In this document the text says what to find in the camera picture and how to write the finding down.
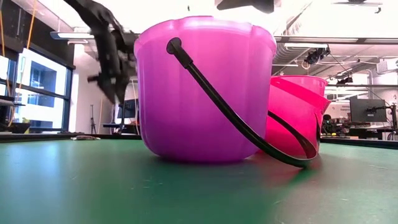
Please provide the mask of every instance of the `wall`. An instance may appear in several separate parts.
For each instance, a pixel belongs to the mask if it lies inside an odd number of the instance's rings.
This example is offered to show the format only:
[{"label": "wall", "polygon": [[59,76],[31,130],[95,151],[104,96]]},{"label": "wall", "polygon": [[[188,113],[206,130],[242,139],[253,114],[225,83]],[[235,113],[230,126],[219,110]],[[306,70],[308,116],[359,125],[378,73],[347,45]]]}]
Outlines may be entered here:
[{"label": "wall", "polygon": [[106,99],[95,83],[87,82],[88,76],[98,74],[100,70],[99,63],[84,52],[83,45],[76,44],[74,65],[76,66],[76,70],[73,72],[69,131],[91,133],[90,105],[93,105],[97,133],[109,134],[109,129],[102,128],[102,125],[98,123],[100,119],[101,100],[103,102],[101,124],[111,122],[112,104]]},{"label": "wall", "polygon": [[382,12],[376,14],[376,7],[347,6],[331,4],[331,1],[314,1],[298,19],[302,26],[297,34],[301,37],[396,37],[397,29],[389,27],[389,21],[396,21],[398,1],[384,0]]},{"label": "wall", "polygon": [[328,109],[326,109],[325,114],[331,116],[331,118],[348,118],[349,113],[349,103],[330,103]]},{"label": "wall", "polygon": [[[24,72],[22,84],[32,86],[33,83],[31,83],[30,74],[32,64],[34,65],[35,63],[39,64],[41,69],[53,70],[56,72],[54,76],[55,79],[52,80],[55,82],[55,85],[51,86],[51,89],[42,86],[43,83],[39,83],[38,87],[40,86],[47,91],[55,90],[54,92],[56,94],[64,95],[67,69],[59,63],[47,59],[31,50],[24,49],[23,53],[19,54],[17,80],[21,80],[22,72]],[[16,91],[19,92],[19,101],[25,105],[19,107],[14,115],[14,118],[18,120],[18,122],[22,122],[22,119],[25,118],[31,121],[46,121],[47,123],[52,123],[49,126],[39,126],[36,128],[62,127],[63,99],[44,96],[28,90],[17,89]]]}]

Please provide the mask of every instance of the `table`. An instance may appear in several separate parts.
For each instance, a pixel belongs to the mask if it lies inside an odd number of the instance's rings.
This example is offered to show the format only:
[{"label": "table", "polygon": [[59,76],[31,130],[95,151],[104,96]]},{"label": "table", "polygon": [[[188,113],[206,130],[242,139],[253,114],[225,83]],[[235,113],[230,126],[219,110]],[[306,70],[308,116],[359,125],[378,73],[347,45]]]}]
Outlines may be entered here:
[{"label": "table", "polygon": [[393,131],[391,127],[350,128],[349,135],[358,136],[360,139],[377,138],[383,140],[383,133],[389,134]]},{"label": "table", "polygon": [[139,124],[116,124],[116,123],[109,123],[109,124],[103,124],[104,128],[120,128],[123,127],[123,129],[120,131],[120,134],[138,134],[137,129],[139,129]]},{"label": "table", "polygon": [[166,162],[140,140],[0,144],[0,223],[396,223],[398,151],[321,144],[298,170],[263,154]]}]

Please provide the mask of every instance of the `black handle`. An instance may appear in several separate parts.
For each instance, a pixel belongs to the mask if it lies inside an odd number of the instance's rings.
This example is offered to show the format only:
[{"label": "black handle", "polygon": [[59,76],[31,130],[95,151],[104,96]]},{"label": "black handle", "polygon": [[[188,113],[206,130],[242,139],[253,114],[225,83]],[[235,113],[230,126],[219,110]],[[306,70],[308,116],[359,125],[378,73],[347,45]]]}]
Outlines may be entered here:
[{"label": "black handle", "polygon": [[271,111],[268,111],[268,115],[272,119],[276,120],[279,124],[281,124],[284,128],[286,128],[295,136],[300,145],[304,148],[308,159],[292,157],[276,149],[274,146],[271,146],[263,139],[263,137],[259,136],[255,131],[253,131],[214,89],[214,87],[209,83],[205,76],[193,64],[193,60],[189,57],[189,54],[183,49],[181,39],[179,39],[178,37],[174,37],[168,42],[166,49],[169,54],[175,56],[175,58],[181,63],[183,68],[189,71],[189,73],[198,82],[203,91],[205,91],[205,93],[210,97],[212,102],[234,125],[234,127],[259,149],[263,150],[274,159],[295,167],[303,168],[307,167],[309,165],[309,162],[317,156],[317,151],[314,145],[308,139],[302,136],[296,129],[294,129],[282,118],[278,117]]}]

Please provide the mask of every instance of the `robotic hand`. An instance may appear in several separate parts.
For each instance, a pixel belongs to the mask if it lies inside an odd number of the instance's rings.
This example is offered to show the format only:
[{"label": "robotic hand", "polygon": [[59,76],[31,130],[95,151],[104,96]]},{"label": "robotic hand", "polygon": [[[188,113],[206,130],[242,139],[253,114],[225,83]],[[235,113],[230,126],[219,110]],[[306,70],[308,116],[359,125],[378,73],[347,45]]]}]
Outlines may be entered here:
[{"label": "robotic hand", "polygon": [[113,13],[102,4],[92,0],[64,0],[79,14],[94,36],[101,72],[89,77],[97,84],[106,97],[115,104],[115,95],[124,103],[130,77],[136,74],[134,42],[137,35],[125,36],[123,27]]}]

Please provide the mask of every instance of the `pink bucket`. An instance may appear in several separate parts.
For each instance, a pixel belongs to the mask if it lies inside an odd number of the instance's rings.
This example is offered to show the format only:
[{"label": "pink bucket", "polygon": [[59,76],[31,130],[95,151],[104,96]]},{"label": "pink bucket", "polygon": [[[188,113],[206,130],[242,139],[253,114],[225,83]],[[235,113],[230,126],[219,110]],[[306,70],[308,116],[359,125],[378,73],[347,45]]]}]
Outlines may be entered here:
[{"label": "pink bucket", "polygon": [[146,146],[177,161],[232,162],[256,153],[248,141],[166,51],[171,38],[185,50],[228,104],[255,132],[265,135],[273,36],[248,23],[208,16],[157,24],[135,43],[140,125]]},{"label": "pink bucket", "polygon": [[[323,94],[327,81],[310,76],[287,75],[271,78],[269,111],[288,122],[319,151],[322,116],[330,104]],[[282,152],[306,158],[294,136],[268,117],[266,141]]]}]

